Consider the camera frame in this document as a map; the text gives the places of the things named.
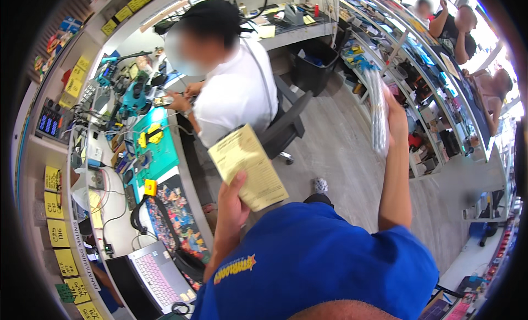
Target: pink laptop keyboard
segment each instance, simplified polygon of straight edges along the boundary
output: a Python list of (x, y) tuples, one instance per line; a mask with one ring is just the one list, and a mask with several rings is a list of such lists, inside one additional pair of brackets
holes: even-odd
[(154, 295), (163, 306), (167, 306), (180, 300), (176, 292), (169, 286), (162, 271), (156, 264), (152, 254), (145, 255), (135, 260), (137, 268), (154, 291)]

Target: black office chair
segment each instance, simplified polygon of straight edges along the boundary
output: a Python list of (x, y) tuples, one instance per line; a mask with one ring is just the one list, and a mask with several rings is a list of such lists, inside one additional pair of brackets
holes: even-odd
[[(286, 158), (286, 164), (290, 165), (294, 162), (294, 158), (292, 155), (284, 152), (284, 149), (296, 137), (302, 138), (304, 135), (304, 126), (299, 115), (312, 98), (312, 92), (308, 91), (302, 97), (297, 98), (295, 93), (290, 90), (279, 76), (274, 76), (274, 78), (277, 86), (279, 109), (270, 127), (259, 135), (259, 140), (268, 158), (273, 159), (280, 156)], [(282, 109), (283, 96), (292, 104), (292, 107), (286, 112)]]

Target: black shirt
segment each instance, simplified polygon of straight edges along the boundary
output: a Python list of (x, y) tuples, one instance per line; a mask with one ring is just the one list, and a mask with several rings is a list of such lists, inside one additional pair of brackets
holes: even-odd
[[(442, 10), (436, 13), (434, 18), (438, 18), (441, 13)], [(440, 33), (440, 36), (438, 37), (438, 42), (447, 48), (453, 56), (455, 55), (458, 33), (459, 31), (455, 25), (455, 18), (449, 14), (445, 20), (444, 29), (442, 29), (442, 33)], [(473, 39), (469, 33), (466, 33), (465, 47), (467, 56), (471, 59), (477, 51), (477, 44), (475, 43), (475, 39)]]

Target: black trash bin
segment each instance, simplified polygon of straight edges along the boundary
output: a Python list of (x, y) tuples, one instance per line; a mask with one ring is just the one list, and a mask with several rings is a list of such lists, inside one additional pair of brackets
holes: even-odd
[[(301, 49), (306, 54), (304, 59), (298, 55)], [(317, 39), (308, 39), (288, 45), (288, 51), (294, 57), (291, 81), (305, 92), (312, 91), (314, 97), (319, 95), (328, 83), (339, 53)], [(322, 65), (315, 65), (311, 58), (319, 59)]]

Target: receipt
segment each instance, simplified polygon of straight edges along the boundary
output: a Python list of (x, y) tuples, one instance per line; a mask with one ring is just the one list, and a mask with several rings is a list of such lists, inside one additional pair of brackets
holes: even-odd
[(227, 184), (238, 171), (246, 172), (246, 182), (239, 196), (252, 211), (260, 211), (289, 197), (249, 124), (220, 140), (208, 153)]

